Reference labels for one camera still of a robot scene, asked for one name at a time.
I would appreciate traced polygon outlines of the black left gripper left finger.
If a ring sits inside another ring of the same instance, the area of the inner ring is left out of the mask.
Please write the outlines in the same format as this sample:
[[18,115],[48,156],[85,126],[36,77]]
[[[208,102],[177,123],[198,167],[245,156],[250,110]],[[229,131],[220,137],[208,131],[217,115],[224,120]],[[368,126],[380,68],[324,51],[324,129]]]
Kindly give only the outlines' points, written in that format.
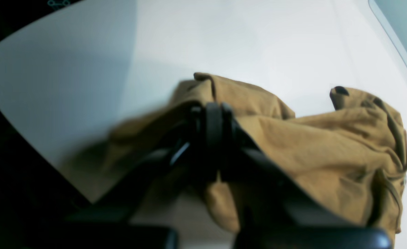
[[221,108],[192,106],[109,192],[64,220],[64,248],[221,248],[221,229],[197,193],[216,179],[220,147]]

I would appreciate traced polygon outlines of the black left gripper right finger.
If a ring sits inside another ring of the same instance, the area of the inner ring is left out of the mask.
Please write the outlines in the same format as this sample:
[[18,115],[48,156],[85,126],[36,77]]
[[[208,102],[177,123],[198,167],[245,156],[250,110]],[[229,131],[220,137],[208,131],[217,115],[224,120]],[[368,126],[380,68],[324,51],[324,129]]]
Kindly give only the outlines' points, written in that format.
[[391,249],[387,234],[352,225],[313,200],[269,159],[221,105],[226,159],[241,231],[235,249]]

